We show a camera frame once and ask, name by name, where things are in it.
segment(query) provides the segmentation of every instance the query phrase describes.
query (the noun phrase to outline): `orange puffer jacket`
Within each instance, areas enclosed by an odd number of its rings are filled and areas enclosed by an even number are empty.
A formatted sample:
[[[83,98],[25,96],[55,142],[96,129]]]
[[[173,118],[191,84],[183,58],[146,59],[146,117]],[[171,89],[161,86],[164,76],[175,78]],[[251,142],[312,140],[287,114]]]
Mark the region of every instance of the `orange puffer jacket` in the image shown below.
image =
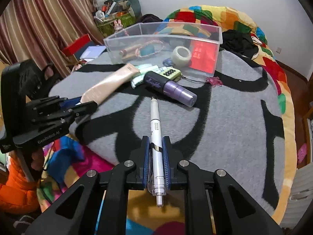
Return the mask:
[[[0,184],[0,211],[22,215],[37,210],[36,188],[37,182],[28,182],[19,162],[11,158],[7,183]]]

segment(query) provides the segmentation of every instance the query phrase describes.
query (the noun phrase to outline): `baseboard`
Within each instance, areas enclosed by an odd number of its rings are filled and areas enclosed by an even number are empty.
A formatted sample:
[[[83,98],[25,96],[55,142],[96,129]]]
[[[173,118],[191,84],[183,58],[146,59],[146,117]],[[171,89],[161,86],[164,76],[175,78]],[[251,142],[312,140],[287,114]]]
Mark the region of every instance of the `baseboard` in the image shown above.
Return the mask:
[[[293,73],[294,75],[298,76],[300,79],[304,80],[304,82],[308,83],[308,80],[306,79],[306,77],[303,76],[302,74],[300,74],[299,72],[297,72],[296,70],[294,70],[293,68],[289,67],[288,65],[286,65],[286,64],[284,64],[284,63],[282,63],[282,62],[280,62],[278,60],[276,60],[276,62],[278,63],[278,65],[281,68],[283,68],[283,69]]]

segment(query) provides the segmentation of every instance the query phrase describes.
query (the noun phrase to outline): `colorful blanket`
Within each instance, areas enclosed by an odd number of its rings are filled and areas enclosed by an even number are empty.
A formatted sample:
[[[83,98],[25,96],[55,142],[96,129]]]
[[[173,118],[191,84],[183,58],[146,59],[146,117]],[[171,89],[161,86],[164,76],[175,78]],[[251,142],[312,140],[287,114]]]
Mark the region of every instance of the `colorful blanket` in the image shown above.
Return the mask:
[[[279,190],[278,205],[272,215],[274,220],[280,223],[296,170],[294,111],[286,75],[275,62],[273,53],[267,46],[265,34],[246,14],[228,7],[194,6],[173,12],[165,21],[214,24],[222,27],[223,31],[235,29],[244,33],[251,33],[261,41],[259,55],[254,61],[262,65],[274,80],[284,125],[284,181],[281,190]],[[68,137],[63,137],[56,141],[53,146],[47,147],[45,156],[45,171],[38,189],[42,211],[87,170],[96,169],[102,172],[113,167],[87,147],[80,146]],[[155,198],[148,192],[130,191],[127,234],[173,234],[173,231],[175,234],[184,234],[183,206],[175,199],[176,197],[173,197],[173,200],[161,210],[156,207]]]

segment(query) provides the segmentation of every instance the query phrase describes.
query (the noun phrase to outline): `white tape roll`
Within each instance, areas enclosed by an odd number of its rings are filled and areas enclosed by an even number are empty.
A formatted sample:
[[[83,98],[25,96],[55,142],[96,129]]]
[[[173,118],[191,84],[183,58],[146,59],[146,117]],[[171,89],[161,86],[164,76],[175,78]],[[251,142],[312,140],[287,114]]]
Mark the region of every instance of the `white tape roll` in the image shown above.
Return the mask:
[[[171,59],[176,66],[185,66],[191,59],[191,52],[184,46],[177,46],[172,53]]]

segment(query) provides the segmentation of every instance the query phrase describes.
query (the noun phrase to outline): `gray and black blanket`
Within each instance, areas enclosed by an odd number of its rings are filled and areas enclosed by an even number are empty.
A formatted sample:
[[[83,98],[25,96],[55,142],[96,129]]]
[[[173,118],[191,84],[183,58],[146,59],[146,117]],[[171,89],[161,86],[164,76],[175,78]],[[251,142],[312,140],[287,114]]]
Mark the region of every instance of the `gray and black blanket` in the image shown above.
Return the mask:
[[[55,85],[50,96],[74,98],[123,65],[107,53]],[[223,86],[180,80],[198,100],[188,108],[159,94],[163,136],[201,169],[225,169],[271,215],[284,178],[284,129],[272,78],[261,65],[220,51],[215,76]],[[117,164],[150,135],[150,102],[144,85],[122,85],[87,121],[70,131],[93,152]]]

